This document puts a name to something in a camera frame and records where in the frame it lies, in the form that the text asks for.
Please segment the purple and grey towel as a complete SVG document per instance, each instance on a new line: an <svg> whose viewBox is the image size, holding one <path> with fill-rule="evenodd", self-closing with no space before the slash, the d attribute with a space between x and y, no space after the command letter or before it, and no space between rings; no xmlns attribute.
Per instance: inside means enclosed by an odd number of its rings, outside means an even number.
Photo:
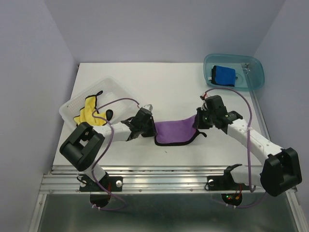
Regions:
<svg viewBox="0 0 309 232"><path fill-rule="evenodd" d="M183 120L155 122L157 135L154 143L157 146L183 146L193 142L199 135L207 137L193 127L195 116Z"/></svg>

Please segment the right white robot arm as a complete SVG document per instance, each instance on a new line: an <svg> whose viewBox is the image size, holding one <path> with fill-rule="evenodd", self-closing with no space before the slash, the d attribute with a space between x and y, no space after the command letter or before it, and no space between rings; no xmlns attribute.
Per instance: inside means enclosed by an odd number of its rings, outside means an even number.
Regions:
<svg viewBox="0 0 309 232"><path fill-rule="evenodd" d="M298 153L293 148L284 149L272 143L252 129L239 113L228 112L219 95L202 96L201 99L203 105L197 108L193 127L197 130L215 127L223 131L261 163L261 167L228 166L222 176L210 178L209 190L234 190L241 184L261 187L276 197L302 182Z"/></svg>

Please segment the blue and black towel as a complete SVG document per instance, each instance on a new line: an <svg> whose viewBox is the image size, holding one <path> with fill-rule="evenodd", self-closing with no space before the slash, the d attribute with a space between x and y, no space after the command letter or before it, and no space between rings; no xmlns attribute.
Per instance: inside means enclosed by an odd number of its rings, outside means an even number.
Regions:
<svg viewBox="0 0 309 232"><path fill-rule="evenodd" d="M236 71L232 68L215 65L211 69L211 83L219 86L234 87Z"/></svg>

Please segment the yellow towel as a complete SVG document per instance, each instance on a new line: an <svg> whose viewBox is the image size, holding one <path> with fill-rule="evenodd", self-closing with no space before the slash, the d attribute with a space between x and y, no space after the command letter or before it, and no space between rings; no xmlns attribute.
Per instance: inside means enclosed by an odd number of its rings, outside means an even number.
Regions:
<svg viewBox="0 0 309 232"><path fill-rule="evenodd" d="M105 112L100 113L97 111L98 96L103 91L99 91L96 94L89 95L85 98L84 107L79 111L79 115L73 118L76 125L80 125L83 122L87 122L91 126L103 126L107 122L102 118L110 121L113 118L113 110L108 109Z"/></svg>

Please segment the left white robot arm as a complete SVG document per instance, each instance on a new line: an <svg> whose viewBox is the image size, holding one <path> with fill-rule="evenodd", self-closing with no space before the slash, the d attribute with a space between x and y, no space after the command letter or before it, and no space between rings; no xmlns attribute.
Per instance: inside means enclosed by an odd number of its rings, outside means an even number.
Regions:
<svg viewBox="0 0 309 232"><path fill-rule="evenodd" d="M101 147L111 146L112 142L127 142L142 137L156 136L151 105L139 109L135 116L116 124L107 123L104 126L91 126L83 122L76 127L59 152L76 170L91 179L91 185L96 190L107 186L107 172L98 164L96 158Z"/></svg>

